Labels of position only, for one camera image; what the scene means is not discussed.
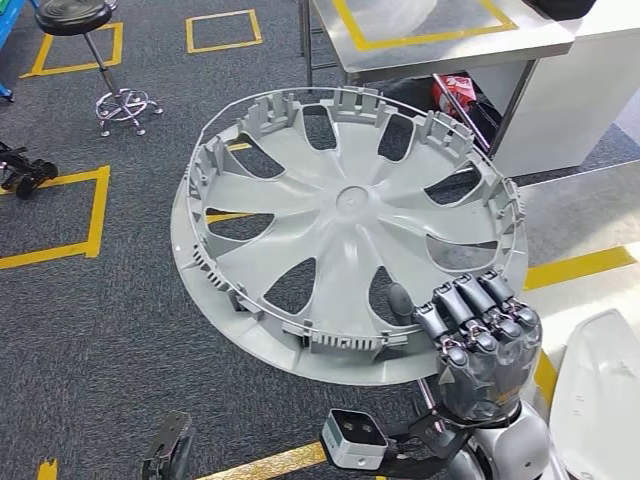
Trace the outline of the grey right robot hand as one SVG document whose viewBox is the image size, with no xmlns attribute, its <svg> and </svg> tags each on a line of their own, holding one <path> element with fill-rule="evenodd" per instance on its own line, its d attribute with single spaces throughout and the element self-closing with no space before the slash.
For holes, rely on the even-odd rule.
<svg viewBox="0 0 640 480">
<path fill-rule="evenodd" d="M 445 282 L 423 305 L 394 282 L 387 302 L 401 324 L 418 325 L 434 343 L 442 403 L 464 422 L 512 414 L 541 349 L 540 316 L 495 270 Z"/>
</svg>

